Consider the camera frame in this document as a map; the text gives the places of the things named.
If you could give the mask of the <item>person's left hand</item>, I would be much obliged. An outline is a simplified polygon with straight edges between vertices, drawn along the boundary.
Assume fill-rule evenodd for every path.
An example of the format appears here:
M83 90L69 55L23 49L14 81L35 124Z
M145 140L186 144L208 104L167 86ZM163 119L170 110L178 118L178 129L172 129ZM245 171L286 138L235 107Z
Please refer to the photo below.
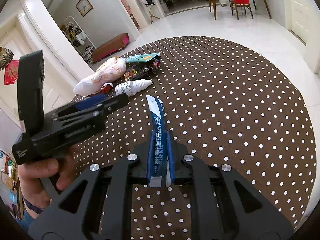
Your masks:
M47 208L50 204L50 197L40 179L58 174L56 188L60 191L67 188L76 178L73 155L78 153L79 149L78 145L72 146L62 161L52 158L18 166L20 188L24 198L33 206L41 209Z

